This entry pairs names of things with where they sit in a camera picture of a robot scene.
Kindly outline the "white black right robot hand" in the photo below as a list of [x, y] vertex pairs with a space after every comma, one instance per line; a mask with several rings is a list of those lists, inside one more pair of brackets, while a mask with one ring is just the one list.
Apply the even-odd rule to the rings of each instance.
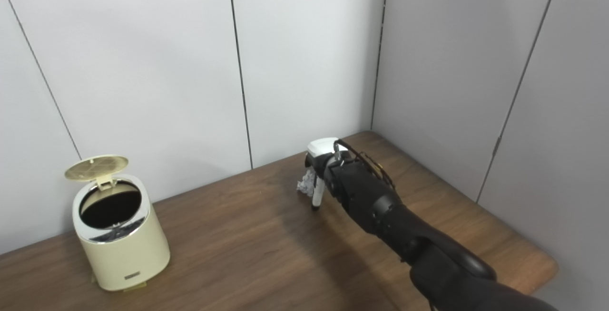
[[343, 161], [347, 148], [337, 143], [338, 138], [326, 137], [310, 142], [304, 165], [313, 172], [313, 194], [311, 209], [318, 211], [326, 188], [325, 170], [335, 161]]

